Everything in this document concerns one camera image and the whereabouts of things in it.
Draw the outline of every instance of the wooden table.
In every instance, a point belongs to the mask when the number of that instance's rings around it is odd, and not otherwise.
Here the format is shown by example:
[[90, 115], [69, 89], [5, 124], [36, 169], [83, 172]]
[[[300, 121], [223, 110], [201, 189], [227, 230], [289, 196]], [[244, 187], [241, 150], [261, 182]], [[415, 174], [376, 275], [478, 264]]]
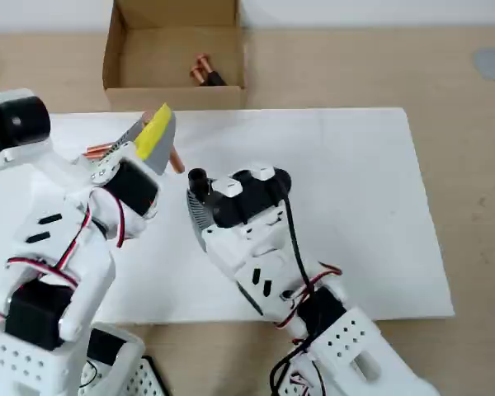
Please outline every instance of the wooden table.
[[[0, 35], [0, 90], [30, 87], [53, 112], [108, 111], [104, 44], [104, 35]], [[250, 107], [408, 113], [457, 317], [379, 325], [444, 396], [495, 396], [495, 82], [471, 62], [490, 45], [495, 28], [246, 34]], [[133, 330], [176, 396], [268, 395], [268, 372], [289, 348], [264, 323]]]

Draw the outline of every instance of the white foam board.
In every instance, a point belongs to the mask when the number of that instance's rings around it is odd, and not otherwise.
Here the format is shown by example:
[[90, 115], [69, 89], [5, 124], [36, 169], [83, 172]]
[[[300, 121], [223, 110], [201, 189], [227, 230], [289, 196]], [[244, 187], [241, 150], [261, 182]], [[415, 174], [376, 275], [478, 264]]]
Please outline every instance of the white foam board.
[[[73, 158], [113, 141], [139, 116], [52, 115], [52, 140]], [[177, 121], [175, 144], [187, 169], [203, 167], [217, 177], [258, 160], [290, 173], [300, 247], [340, 266], [349, 295], [372, 318], [454, 314], [402, 109], [183, 111]], [[29, 166], [0, 173], [0, 274], [29, 211], [33, 173]], [[260, 320], [201, 251], [185, 189], [186, 175], [169, 175], [146, 232], [114, 249], [117, 278], [98, 320]]]

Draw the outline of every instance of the white wall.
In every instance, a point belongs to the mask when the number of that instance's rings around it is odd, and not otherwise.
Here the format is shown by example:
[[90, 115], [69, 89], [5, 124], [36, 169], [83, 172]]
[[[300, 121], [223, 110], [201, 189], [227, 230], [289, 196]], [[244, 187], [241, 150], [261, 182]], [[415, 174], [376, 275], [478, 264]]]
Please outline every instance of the white wall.
[[243, 0], [250, 26], [495, 24], [495, 0]]
[[[495, 24], [495, 0], [241, 1], [248, 26]], [[0, 0], [0, 32], [102, 31], [110, 20], [111, 4], [112, 0]]]

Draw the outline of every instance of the white robotic arm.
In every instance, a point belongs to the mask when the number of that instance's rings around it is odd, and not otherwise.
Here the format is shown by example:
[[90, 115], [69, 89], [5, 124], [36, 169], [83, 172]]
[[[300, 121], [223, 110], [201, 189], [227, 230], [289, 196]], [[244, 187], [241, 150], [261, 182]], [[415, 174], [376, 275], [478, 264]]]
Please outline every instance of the white robotic arm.
[[52, 149], [42, 101], [27, 90], [0, 94], [0, 170], [29, 163], [65, 191], [35, 203], [5, 263], [0, 395], [76, 395], [87, 359], [96, 362], [89, 363], [95, 376], [102, 367], [107, 375], [90, 394], [116, 395], [128, 386], [144, 344], [91, 323], [116, 277], [109, 240], [120, 248], [156, 214], [174, 129], [163, 107], [97, 163], [68, 163]]
[[217, 180], [193, 169], [187, 191], [211, 261], [297, 345], [272, 371], [272, 393], [437, 396], [349, 304], [341, 270], [299, 252], [290, 188], [286, 171], [258, 165]]

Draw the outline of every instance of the open cardboard box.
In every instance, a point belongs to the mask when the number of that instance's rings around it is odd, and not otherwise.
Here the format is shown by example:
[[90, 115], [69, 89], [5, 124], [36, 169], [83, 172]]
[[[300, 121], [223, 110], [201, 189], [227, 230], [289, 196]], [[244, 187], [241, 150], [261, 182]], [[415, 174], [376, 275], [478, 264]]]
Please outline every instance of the open cardboard box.
[[[190, 76], [207, 53], [227, 87]], [[115, 0], [103, 85], [115, 111], [243, 107], [243, 42], [238, 0]]]

